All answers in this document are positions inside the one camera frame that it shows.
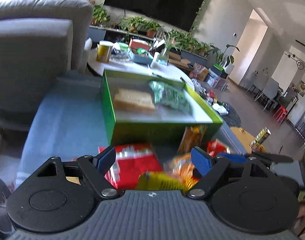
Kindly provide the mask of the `orange storage box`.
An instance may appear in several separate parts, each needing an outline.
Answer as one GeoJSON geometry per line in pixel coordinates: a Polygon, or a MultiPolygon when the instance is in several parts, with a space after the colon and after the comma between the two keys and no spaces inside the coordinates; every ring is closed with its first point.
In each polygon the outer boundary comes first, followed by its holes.
{"type": "Polygon", "coordinates": [[[131,38],[130,42],[129,42],[129,47],[131,49],[145,49],[148,51],[150,49],[151,45],[148,44],[148,42],[131,38]]]}

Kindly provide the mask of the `white small bottle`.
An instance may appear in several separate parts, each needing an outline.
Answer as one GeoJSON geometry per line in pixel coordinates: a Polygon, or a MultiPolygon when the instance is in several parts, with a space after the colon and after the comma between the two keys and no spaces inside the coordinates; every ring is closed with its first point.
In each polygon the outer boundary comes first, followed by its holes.
{"type": "Polygon", "coordinates": [[[152,62],[150,64],[150,68],[155,68],[158,66],[159,57],[160,57],[160,54],[158,52],[155,52],[152,62]]]}

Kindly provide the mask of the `yellow tin can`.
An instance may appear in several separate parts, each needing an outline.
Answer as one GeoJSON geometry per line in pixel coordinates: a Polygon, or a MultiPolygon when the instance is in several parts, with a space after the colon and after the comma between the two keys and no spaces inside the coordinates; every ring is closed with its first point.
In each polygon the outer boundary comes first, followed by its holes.
{"type": "Polygon", "coordinates": [[[113,49],[112,42],[100,41],[99,44],[97,44],[96,60],[98,62],[109,63],[112,49],[113,49]]]}

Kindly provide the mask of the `large red snack bag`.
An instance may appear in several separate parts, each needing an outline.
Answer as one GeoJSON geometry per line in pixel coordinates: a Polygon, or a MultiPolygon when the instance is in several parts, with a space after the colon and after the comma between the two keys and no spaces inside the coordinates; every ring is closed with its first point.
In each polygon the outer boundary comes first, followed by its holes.
{"type": "Polygon", "coordinates": [[[206,152],[211,157],[216,157],[220,153],[230,154],[230,149],[227,145],[216,139],[216,140],[211,140],[207,143],[206,152]]]}

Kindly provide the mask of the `yellow red striped snack bag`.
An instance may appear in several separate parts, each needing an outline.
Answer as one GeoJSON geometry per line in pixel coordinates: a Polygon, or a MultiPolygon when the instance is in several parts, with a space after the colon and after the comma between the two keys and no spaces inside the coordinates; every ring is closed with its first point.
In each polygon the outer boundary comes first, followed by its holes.
{"type": "Polygon", "coordinates": [[[136,190],[187,192],[198,180],[189,177],[171,176],[163,172],[146,172],[139,176],[136,190]]]}

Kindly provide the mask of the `yellow chip snack bag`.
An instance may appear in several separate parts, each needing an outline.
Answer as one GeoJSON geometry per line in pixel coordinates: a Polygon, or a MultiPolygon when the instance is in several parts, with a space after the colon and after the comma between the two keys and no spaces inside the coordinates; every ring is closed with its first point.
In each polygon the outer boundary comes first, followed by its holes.
{"type": "Polygon", "coordinates": [[[187,126],[177,153],[186,154],[191,152],[193,147],[200,146],[206,130],[206,125],[187,126]]]}

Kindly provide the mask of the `tv console cabinet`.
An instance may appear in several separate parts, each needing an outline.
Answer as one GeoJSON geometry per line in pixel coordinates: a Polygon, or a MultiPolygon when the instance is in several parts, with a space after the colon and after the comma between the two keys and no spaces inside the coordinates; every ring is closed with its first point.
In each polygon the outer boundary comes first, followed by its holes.
{"type": "MultiPolygon", "coordinates": [[[[110,42],[123,42],[123,43],[129,43],[131,38],[142,40],[145,42],[148,42],[148,44],[152,44],[154,39],[140,35],[140,34],[134,34],[129,33],[127,31],[119,30],[119,29],[112,29],[112,28],[106,28],[106,27],[97,27],[94,25],[90,25],[87,30],[89,38],[92,39],[93,45],[92,48],[95,48],[94,44],[99,43],[101,40],[106,40],[110,42]]],[[[182,59],[189,60],[192,66],[195,63],[201,64],[203,66],[207,65],[208,59],[206,57],[202,57],[198,54],[191,53],[184,49],[171,49],[171,52],[176,53],[181,56],[182,59]]]]}

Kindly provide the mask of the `glass vase with plant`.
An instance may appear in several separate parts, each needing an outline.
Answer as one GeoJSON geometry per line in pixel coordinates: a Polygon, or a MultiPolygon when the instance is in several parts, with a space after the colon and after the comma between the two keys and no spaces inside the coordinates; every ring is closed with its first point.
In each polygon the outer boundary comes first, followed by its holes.
{"type": "Polygon", "coordinates": [[[162,50],[159,55],[159,63],[164,64],[165,66],[168,65],[169,60],[169,53],[171,52],[171,49],[178,50],[180,49],[180,43],[177,42],[169,32],[166,32],[164,35],[164,38],[162,40],[164,42],[163,45],[161,45],[162,50]]]}

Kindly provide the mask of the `white oval coffee table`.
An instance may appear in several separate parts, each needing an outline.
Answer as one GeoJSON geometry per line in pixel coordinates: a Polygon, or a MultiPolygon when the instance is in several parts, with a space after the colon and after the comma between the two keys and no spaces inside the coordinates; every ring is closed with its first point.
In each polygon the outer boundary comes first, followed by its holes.
{"type": "Polygon", "coordinates": [[[125,57],[122,57],[121,59],[118,59],[114,55],[111,55],[110,61],[108,63],[98,62],[96,60],[96,57],[97,50],[91,50],[88,59],[88,65],[100,76],[103,75],[105,69],[150,76],[161,76],[165,77],[166,79],[185,81],[185,83],[189,85],[192,90],[195,90],[193,81],[188,77],[188,75],[170,63],[167,66],[160,63],[156,63],[151,68],[147,64],[134,63],[133,61],[131,61],[131,59],[129,59],[127,55],[125,57]]]}

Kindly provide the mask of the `open cardboard box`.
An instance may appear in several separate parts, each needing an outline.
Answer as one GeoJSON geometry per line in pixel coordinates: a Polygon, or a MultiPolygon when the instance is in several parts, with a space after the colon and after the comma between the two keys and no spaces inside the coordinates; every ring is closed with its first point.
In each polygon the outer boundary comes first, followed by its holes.
{"type": "Polygon", "coordinates": [[[173,64],[174,66],[182,69],[189,68],[189,64],[191,63],[189,60],[182,59],[180,55],[172,52],[169,52],[168,55],[169,55],[168,62],[170,64],[173,64]]]}

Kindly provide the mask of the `green snack bag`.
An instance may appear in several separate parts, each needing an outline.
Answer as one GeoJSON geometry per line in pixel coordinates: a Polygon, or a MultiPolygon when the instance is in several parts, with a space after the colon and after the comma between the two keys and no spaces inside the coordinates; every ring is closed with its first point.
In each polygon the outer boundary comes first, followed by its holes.
{"type": "Polygon", "coordinates": [[[189,103],[181,90],[160,81],[149,81],[149,87],[154,93],[154,103],[186,113],[190,111],[189,103]]]}

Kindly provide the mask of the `green cardboard box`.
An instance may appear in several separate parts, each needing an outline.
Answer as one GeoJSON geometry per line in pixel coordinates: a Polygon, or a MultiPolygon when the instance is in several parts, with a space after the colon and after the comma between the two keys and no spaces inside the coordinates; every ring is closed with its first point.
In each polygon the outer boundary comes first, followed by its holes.
{"type": "Polygon", "coordinates": [[[187,126],[206,125],[203,140],[211,139],[223,124],[222,118],[185,81],[161,76],[104,70],[101,103],[109,144],[123,145],[149,142],[154,145],[179,146],[187,126]],[[165,82],[181,90],[190,106],[188,113],[154,103],[149,81],[165,82]],[[154,112],[133,112],[115,109],[113,97],[117,88],[149,93],[154,112]]]}

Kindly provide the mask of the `blue plastic basket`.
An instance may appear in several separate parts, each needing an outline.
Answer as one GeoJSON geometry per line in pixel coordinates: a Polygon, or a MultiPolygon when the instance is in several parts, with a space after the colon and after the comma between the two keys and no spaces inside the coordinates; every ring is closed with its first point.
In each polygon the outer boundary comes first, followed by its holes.
{"type": "Polygon", "coordinates": [[[128,49],[127,51],[128,57],[131,59],[132,62],[137,64],[148,64],[150,65],[153,61],[153,57],[150,53],[145,51],[142,54],[134,53],[132,49],[128,49]]]}

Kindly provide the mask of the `small cracker packet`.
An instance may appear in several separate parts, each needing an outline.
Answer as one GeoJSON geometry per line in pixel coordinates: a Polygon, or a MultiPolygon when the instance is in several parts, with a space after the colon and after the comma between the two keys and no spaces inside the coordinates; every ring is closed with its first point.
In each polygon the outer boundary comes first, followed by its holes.
{"type": "Polygon", "coordinates": [[[178,155],[163,165],[164,172],[182,179],[192,178],[195,169],[191,154],[178,155]]]}

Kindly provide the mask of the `blue striped tablecloth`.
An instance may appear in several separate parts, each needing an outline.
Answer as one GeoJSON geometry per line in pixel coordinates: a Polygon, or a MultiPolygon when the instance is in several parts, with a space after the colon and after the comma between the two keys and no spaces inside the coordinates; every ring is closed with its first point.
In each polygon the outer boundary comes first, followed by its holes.
{"type": "Polygon", "coordinates": [[[60,77],[42,100],[18,168],[19,187],[50,157],[70,161],[108,146],[101,109],[101,78],[60,77]]]}

